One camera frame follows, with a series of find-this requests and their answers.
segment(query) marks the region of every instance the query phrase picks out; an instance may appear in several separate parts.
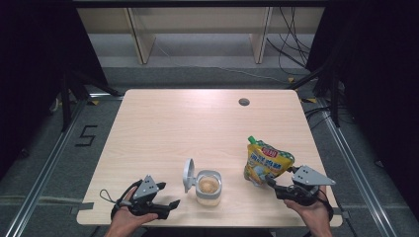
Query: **snack bag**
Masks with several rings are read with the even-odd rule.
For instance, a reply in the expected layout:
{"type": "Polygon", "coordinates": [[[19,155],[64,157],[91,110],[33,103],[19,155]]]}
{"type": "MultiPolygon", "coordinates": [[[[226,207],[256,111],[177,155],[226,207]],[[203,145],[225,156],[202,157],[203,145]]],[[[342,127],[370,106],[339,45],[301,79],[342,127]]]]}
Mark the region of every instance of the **snack bag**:
{"type": "Polygon", "coordinates": [[[252,181],[255,186],[264,184],[266,175],[277,178],[293,165],[294,158],[289,152],[275,149],[253,136],[249,136],[248,140],[244,179],[252,181]]]}

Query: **jar lid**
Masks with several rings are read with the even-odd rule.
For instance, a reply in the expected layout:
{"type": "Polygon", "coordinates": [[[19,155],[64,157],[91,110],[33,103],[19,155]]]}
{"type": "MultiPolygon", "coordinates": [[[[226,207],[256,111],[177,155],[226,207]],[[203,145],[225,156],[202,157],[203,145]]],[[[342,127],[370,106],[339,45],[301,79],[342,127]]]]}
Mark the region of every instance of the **jar lid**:
{"type": "Polygon", "coordinates": [[[183,182],[185,186],[185,193],[191,188],[192,185],[195,185],[196,178],[194,177],[195,165],[193,159],[188,159],[185,162],[183,182]]]}

